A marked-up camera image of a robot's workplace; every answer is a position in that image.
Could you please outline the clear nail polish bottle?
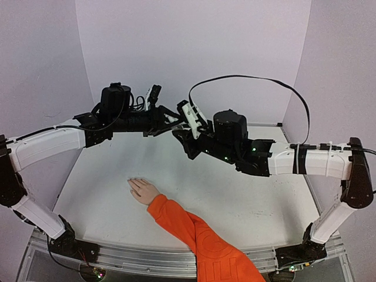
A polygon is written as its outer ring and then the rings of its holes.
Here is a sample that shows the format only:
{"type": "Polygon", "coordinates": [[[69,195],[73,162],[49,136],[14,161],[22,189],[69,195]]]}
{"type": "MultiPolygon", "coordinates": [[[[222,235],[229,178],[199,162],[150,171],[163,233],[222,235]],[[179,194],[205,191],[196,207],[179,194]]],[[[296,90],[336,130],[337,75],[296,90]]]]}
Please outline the clear nail polish bottle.
{"type": "Polygon", "coordinates": [[[175,127],[173,128],[173,131],[183,130],[183,129],[184,129],[184,127],[183,127],[182,125],[178,125],[178,126],[175,126],[175,127]]]}

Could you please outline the orange sleeve forearm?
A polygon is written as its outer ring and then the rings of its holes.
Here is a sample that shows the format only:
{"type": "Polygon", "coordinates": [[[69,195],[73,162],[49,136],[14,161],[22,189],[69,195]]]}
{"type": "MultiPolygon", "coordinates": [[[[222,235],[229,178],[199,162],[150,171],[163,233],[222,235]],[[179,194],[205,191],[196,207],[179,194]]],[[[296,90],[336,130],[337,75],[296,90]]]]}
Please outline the orange sleeve forearm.
{"type": "Polygon", "coordinates": [[[253,262],[224,241],[200,217],[158,195],[147,208],[155,222],[196,256],[198,281],[264,281],[253,262]]]}

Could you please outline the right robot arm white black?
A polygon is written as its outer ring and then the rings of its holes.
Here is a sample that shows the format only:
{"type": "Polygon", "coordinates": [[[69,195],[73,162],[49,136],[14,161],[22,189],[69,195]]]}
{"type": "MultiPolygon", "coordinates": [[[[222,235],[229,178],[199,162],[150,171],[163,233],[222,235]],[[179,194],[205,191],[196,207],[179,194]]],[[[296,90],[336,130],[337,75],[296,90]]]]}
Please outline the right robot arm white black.
{"type": "Polygon", "coordinates": [[[232,110],[215,114],[204,126],[192,110],[183,114],[188,124],[173,130],[173,136],[189,159],[205,153],[251,176],[303,174],[340,179],[341,193],[307,229],[311,242],[325,244],[350,215],[374,200],[365,148],[356,137],[339,145],[250,139],[246,118],[232,110]]]}

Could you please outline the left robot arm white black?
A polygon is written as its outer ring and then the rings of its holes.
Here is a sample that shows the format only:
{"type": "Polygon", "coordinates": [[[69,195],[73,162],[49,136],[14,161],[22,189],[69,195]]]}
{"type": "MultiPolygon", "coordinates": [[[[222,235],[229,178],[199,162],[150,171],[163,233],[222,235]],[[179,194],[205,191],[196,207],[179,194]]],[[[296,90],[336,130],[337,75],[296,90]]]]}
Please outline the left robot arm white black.
{"type": "Polygon", "coordinates": [[[161,86],[154,85],[145,97],[134,97],[131,88],[111,83],[102,90],[100,102],[87,113],[61,125],[20,137],[1,136],[1,205],[56,239],[57,248],[68,257],[79,252],[68,223],[39,204],[27,191],[21,171],[26,167],[71,150],[80,150],[111,140],[116,132],[140,132],[158,136],[182,123],[181,116],[157,100],[161,86]]]}

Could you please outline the mannequin hand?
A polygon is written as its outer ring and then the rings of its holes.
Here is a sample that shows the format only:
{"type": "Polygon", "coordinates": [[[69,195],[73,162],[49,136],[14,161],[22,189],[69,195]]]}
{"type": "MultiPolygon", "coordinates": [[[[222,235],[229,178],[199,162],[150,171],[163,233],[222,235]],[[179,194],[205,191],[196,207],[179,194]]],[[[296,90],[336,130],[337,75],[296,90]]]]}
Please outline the mannequin hand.
{"type": "Polygon", "coordinates": [[[160,194],[158,189],[145,179],[129,179],[130,192],[132,196],[141,204],[149,206],[160,194]]]}

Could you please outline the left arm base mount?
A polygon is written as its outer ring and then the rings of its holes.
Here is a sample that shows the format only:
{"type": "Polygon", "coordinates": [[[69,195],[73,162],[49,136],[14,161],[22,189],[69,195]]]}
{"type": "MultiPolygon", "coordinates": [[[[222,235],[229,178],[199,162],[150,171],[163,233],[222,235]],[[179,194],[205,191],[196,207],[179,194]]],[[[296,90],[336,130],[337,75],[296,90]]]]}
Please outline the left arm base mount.
{"type": "Polygon", "coordinates": [[[76,238],[75,231],[67,222],[64,223],[64,232],[57,239],[50,239],[49,250],[64,257],[95,263],[99,256],[99,245],[76,238]]]}

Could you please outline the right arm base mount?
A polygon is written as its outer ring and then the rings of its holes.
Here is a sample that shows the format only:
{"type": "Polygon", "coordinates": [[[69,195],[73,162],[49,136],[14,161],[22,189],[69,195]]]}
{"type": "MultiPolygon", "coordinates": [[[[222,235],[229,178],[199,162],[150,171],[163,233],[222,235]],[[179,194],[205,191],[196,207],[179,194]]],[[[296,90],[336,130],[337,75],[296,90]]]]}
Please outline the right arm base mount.
{"type": "Polygon", "coordinates": [[[302,243],[276,249],[278,270],[305,263],[312,263],[327,256],[325,244],[313,242],[308,230],[303,235],[302,243]]]}

